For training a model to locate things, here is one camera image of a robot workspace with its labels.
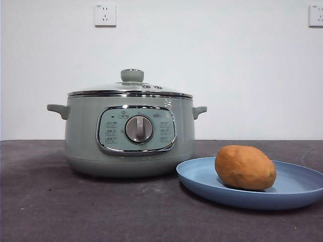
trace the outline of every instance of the dark gray table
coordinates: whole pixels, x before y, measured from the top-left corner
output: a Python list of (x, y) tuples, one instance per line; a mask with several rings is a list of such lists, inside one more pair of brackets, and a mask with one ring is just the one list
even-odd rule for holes
[[(196, 157), (229, 144), (323, 172), (323, 141), (196, 141)], [(175, 173), (139, 179), (72, 171), (64, 141), (1, 142), (1, 241), (323, 241), (323, 200), (288, 211), (238, 209), (187, 190)]]

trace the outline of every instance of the silver knob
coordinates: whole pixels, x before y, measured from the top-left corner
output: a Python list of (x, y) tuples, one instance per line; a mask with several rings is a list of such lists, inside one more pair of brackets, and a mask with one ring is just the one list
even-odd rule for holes
[(136, 143), (143, 143), (149, 140), (152, 135), (152, 124), (144, 116), (134, 116), (126, 123), (127, 137)]

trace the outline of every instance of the electric hot pot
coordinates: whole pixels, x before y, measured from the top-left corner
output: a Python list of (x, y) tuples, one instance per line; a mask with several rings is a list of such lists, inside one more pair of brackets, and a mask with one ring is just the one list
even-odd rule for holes
[(82, 173), (107, 177), (153, 176), (192, 158), (192, 95), (143, 83), (144, 72), (121, 71), (121, 82), (75, 91), (67, 105), (47, 110), (66, 120), (65, 153)]

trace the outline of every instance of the glass lid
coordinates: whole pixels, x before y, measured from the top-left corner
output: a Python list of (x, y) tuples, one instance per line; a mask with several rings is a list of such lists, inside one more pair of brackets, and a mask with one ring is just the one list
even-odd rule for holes
[(126, 69), (121, 71), (121, 82), (85, 88), (80, 91), (70, 92), (68, 96), (105, 96), (109, 94), (138, 94), (193, 98), (193, 96), (190, 94), (181, 93), (168, 87), (145, 83), (143, 82), (143, 79), (144, 72), (142, 70)]

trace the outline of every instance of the lid handle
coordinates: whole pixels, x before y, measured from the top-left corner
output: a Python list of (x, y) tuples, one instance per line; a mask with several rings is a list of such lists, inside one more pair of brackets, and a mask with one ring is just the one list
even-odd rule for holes
[(123, 82), (142, 82), (144, 72), (138, 69), (125, 69), (121, 71), (121, 79)]

